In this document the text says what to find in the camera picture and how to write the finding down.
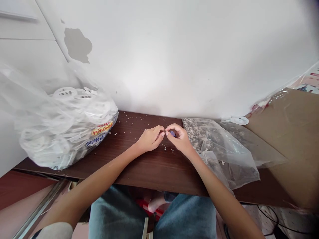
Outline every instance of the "jeans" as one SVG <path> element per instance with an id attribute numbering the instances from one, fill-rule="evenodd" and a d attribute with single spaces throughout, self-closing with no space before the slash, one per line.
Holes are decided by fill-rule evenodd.
<path id="1" fill-rule="evenodd" d="M 89 239 L 142 238 L 146 213 L 124 185 L 112 185 L 91 207 Z M 216 238 L 216 209 L 210 198 L 178 194 L 155 223 L 154 239 Z"/>

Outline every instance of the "cardboard box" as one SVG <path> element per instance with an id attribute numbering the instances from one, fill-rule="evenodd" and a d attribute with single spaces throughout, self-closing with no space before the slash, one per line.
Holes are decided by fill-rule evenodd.
<path id="1" fill-rule="evenodd" d="M 261 113 L 249 117 L 250 129 L 289 162 L 269 168 L 297 206 L 319 209 L 319 95 L 285 88 Z"/>

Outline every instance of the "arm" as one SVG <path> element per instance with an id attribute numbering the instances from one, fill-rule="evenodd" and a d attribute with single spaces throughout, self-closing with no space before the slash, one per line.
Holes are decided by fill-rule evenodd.
<path id="1" fill-rule="evenodd" d="M 165 135 L 164 133 L 160 134 L 161 130 L 164 130 L 163 126 L 156 126 L 144 131 L 140 139 L 129 149 L 68 192 L 47 213 L 38 228 L 41 229 L 56 222 L 67 222 L 74 230 L 87 208 L 114 183 L 131 161 L 158 147 Z"/>
<path id="2" fill-rule="evenodd" d="M 169 132 L 166 132 L 168 139 L 194 165 L 218 213 L 236 238 L 265 238 L 237 199 L 228 191 L 224 184 L 206 166 L 193 149 L 186 130 L 177 124 L 173 124 L 168 126 L 166 131 L 172 129 L 177 131 L 178 138 L 174 138 Z"/>

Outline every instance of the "bag of debris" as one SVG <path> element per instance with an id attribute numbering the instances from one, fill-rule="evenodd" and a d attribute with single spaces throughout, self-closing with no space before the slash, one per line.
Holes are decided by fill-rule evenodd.
<path id="1" fill-rule="evenodd" d="M 217 123 L 251 152 L 257 168 L 269 168 L 288 162 L 285 156 L 244 126 L 231 122 Z"/>
<path id="2" fill-rule="evenodd" d="M 200 154 L 207 151 L 214 153 L 230 189 L 259 180 L 259 172 L 250 151 L 215 121 L 183 118 L 183 125 L 195 150 Z M 212 157 L 207 159 L 207 162 L 213 161 Z"/>

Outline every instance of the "sleeve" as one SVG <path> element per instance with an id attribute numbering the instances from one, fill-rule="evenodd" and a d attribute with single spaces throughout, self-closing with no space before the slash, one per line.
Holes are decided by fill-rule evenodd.
<path id="1" fill-rule="evenodd" d="M 72 239 L 73 228 L 67 222 L 57 222 L 37 231 L 32 239 Z"/>

